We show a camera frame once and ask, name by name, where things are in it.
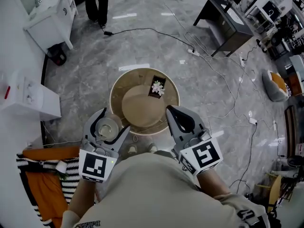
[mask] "black table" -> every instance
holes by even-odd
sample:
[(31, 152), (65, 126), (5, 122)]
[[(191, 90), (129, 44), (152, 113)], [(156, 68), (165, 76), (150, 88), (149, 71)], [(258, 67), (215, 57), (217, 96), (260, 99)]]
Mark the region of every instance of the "black table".
[(229, 51), (230, 53), (227, 54), (227, 57), (229, 57), (253, 37), (251, 29), (238, 12), (233, 7), (230, 8), (238, 15), (243, 24), (235, 22), (228, 13), (225, 13), (222, 4), (227, 6), (228, 2), (208, 0), (194, 22), (194, 26), (196, 26), (200, 19), (205, 19), (213, 32), (219, 47), (211, 55), (212, 57), (219, 51)]

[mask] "orange fabric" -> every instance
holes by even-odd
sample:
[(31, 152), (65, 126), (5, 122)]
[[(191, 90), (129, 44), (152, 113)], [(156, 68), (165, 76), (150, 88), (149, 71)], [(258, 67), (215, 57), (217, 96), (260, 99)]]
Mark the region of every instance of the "orange fabric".
[(49, 149), (34, 149), (34, 150), (24, 150), (22, 154), (24, 155), (24, 157), (34, 161), (63, 160), (63, 159), (71, 159), (79, 156), (79, 149), (80, 149), (79, 146), (49, 148)]
[(53, 173), (25, 173), (42, 220), (52, 219), (55, 227), (60, 228), (63, 212), (67, 210), (67, 202), (62, 193), (59, 177)]
[(272, 77), (272, 81), (274, 81), (280, 89), (284, 90), (284, 92), (287, 93), (287, 89), (286, 89), (284, 79), (282, 79), (279, 75), (277, 75), (275, 73), (271, 72), (270, 74), (271, 74), (271, 77)]

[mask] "person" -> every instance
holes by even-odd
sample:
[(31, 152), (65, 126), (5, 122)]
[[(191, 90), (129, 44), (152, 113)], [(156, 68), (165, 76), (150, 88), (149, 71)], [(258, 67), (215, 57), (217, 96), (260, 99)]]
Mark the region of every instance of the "person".
[(232, 194), (213, 169), (197, 176), (199, 190), (193, 176), (155, 144), (148, 153), (137, 155), (135, 145), (128, 153), (132, 157), (113, 168), (96, 205), (95, 183), (80, 180), (61, 228), (247, 228), (261, 217), (264, 226), (254, 227), (270, 227), (265, 208)]
[(86, 13), (90, 20), (98, 22), (101, 28), (105, 28), (108, 13), (108, 0), (98, 0), (97, 8), (96, 0), (85, 0)]

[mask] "shoe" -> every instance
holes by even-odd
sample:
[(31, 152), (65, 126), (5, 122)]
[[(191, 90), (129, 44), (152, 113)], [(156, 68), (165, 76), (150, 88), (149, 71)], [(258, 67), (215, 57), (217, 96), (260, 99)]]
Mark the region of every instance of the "shoe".
[(259, 47), (261, 47), (261, 41), (260, 41), (259, 39), (256, 39), (256, 42), (257, 42), (257, 45), (258, 45)]
[(149, 147), (148, 147), (148, 152), (149, 152), (149, 153), (155, 153), (156, 151), (158, 151), (158, 149), (157, 149), (155, 143), (151, 143), (151, 144), (149, 145)]
[(135, 144), (129, 145), (128, 154), (137, 154), (137, 146)]

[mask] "black cable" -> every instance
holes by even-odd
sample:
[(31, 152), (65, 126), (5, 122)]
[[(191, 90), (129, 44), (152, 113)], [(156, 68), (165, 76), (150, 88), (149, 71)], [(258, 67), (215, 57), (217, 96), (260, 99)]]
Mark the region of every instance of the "black cable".
[(244, 171), (244, 173), (243, 173), (241, 179), (235, 180), (235, 181), (229, 186), (229, 188), (231, 188), (231, 186), (232, 186), (235, 182), (239, 181), (238, 186), (237, 186), (237, 193), (238, 193), (238, 189), (239, 189), (239, 185), (240, 185), (241, 181), (245, 182), (245, 184), (246, 184), (246, 181), (244, 181), (244, 180), (242, 180), (242, 179), (243, 179), (245, 173), (247, 172), (247, 170), (248, 170), (248, 168), (249, 168), (249, 165), (250, 165), (250, 163), (251, 163), (252, 142), (253, 142), (253, 136), (255, 135), (256, 131), (257, 131), (257, 123), (256, 123), (256, 129), (255, 129), (255, 131), (253, 132), (253, 134), (252, 134), (252, 136), (251, 136), (250, 156), (249, 156), (248, 166), (247, 166), (246, 170)]
[(247, 58), (246, 58), (246, 60), (245, 60), (245, 59), (242, 59), (243, 61), (245, 61), (245, 62), (246, 62), (246, 61), (248, 60), (249, 53), (250, 53), (250, 52), (252, 52), (252, 51), (253, 51), (253, 49), (257, 49), (257, 45), (258, 45), (258, 44), (256, 44), (256, 46), (255, 46), (255, 47), (253, 47), (253, 48), (252, 48), (250, 51), (248, 51), (248, 53), (247, 53)]
[(188, 45), (189, 47), (192, 47), (192, 48), (193, 48), (193, 51), (192, 51), (192, 52), (195, 52), (195, 48), (194, 48), (193, 45), (190, 45), (190, 44), (188, 44), (187, 42), (184, 42), (184, 41), (182, 41), (182, 40), (180, 40), (180, 39), (178, 39), (178, 38), (176, 38), (176, 37), (174, 37), (174, 36), (171, 36), (171, 35), (168, 35), (168, 34), (159, 32), (159, 31), (157, 31), (157, 30), (155, 30), (155, 29), (153, 29), (153, 28), (133, 28), (133, 29), (126, 29), (126, 30), (123, 30), (123, 31), (120, 31), (120, 32), (117, 32), (117, 33), (112, 33), (112, 32), (104, 31), (104, 30), (103, 30), (103, 32), (104, 32), (104, 34), (105, 34), (106, 36), (112, 36), (112, 35), (117, 35), (117, 34), (120, 34), (120, 33), (123, 33), (123, 32), (127, 32), (127, 31), (132, 31), (132, 30), (145, 30), (145, 29), (152, 29), (152, 30), (154, 30), (155, 32), (157, 32), (157, 33), (159, 33), (159, 34), (161, 34), (161, 35), (170, 36), (170, 37), (172, 37), (172, 38), (174, 38), (174, 39), (177, 39), (177, 40), (179, 40), (180, 42), (182, 42), (182, 43)]
[(277, 147), (276, 147), (276, 154), (278, 157), (286, 157), (285, 155), (279, 155), (279, 144), (281, 143), (281, 141), (279, 140), (279, 130), (277, 128), (277, 123), (275, 123), (276, 125), (276, 135), (277, 135)]

